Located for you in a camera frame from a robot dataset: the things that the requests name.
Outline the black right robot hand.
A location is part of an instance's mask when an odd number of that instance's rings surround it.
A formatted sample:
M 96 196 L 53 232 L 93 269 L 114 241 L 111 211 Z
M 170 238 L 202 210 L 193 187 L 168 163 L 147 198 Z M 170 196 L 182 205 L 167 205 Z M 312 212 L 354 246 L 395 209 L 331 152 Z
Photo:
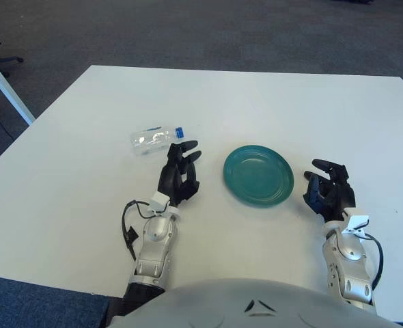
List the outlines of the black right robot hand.
M 304 172 L 308 181 L 307 191 L 303 195 L 305 203 L 316 214 L 321 215 L 325 223 L 343 221 L 344 209 L 356 206 L 355 193 L 348 183 L 346 166 L 322 159 L 314 159 L 311 163 L 327 173 L 329 178 L 310 171 Z

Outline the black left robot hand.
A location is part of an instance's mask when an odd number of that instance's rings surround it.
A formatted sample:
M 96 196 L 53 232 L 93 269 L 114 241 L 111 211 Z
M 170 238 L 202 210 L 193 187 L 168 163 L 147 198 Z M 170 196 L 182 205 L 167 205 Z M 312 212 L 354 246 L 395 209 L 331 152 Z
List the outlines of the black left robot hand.
M 194 162 L 202 155 L 200 150 L 184 156 L 198 146 L 198 141 L 172 143 L 167 162 L 162 168 L 157 191 L 168 196 L 170 205 L 178 207 L 182 200 L 189 200 L 199 189 Z

